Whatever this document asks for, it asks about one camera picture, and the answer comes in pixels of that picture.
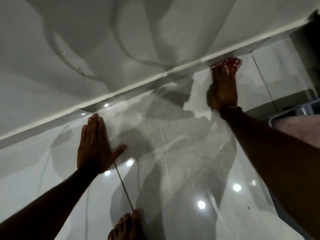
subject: foot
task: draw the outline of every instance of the foot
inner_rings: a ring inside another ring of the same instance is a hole
[[[144,240],[139,211],[124,214],[110,231],[108,240]]]

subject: forearm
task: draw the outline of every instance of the forearm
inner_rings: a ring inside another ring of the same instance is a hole
[[[224,118],[259,175],[282,206],[314,237],[320,237],[320,150],[272,129],[239,109]]]
[[[0,238],[54,239],[99,169],[90,162],[8,218],[0,224]]]

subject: red cloth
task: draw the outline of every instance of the red cloth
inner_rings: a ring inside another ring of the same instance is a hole
[[[242,60],[239,59],[239,58],[231,58],[231,59],[225,59],[223,61],[220,61],[216,64],[213,64],[212,66],[210,66],[210,70],[211,70],[211,74],[212,74],[212,80],[214,81],[215,80],[215,77],[214,77],[214,68],[216,68],[218,65],[220,64],[225,64],[226,65],[226,72],[228,73],[229,75],[229,72],[231,70],[231,68],[235,68],[235,71],[238,71],[239,67],[241,66],[242,64]]]

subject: person's right hand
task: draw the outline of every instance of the person's right hand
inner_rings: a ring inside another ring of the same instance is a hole
[[[224,64],[214,68],[214,82],[207,91],[208,106],[219,113],[229,106],[237,106],[238,94],[236,86],[236,70],[232,68],[230,74]]]
[[[100,163],[99,173],[103,173],[111,167],[127,147],[127,145],[121,145],[113,153],[111,152],[105,123],[102,117],[95,113],[88,119],[88,125],[82,127],[77,169],[82,167],[88,160],[98,160]]]

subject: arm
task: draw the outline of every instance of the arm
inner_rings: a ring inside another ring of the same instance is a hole
[[[90,183],[106,171],[126,149],[111,154],[104,121],[94,114],[83,126],[78,149],[78,170],[0,224],[1,239],[54,239]]]
[[[215,71],[209,105],[231,127],[250,162],[284,209],[315,239],[320,238],[320,150],[242,112],[237,105],[235,71]]]

